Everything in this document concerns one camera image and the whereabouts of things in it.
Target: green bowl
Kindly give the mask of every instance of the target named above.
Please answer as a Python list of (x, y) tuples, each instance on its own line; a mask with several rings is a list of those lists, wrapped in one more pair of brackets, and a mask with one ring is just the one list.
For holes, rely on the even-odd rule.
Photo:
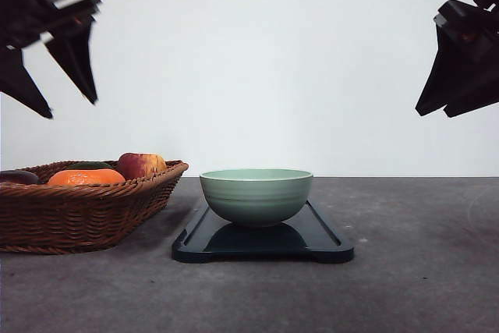
[(215, 214), (237, 225), (271, 226), (299, 212), (313, 175), (291, 169), (230, 169), (200, 175)]

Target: gray tabletop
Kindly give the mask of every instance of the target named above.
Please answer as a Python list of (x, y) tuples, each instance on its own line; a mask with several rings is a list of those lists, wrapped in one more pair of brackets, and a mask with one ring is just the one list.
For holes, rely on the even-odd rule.
[(183, 264), (202, 203), (183, 178), (117, 247), (2, 254), (2, 332), (499, 331), (499, 179), (329, 179), (312, 199), (354, 243), (344, 264)]

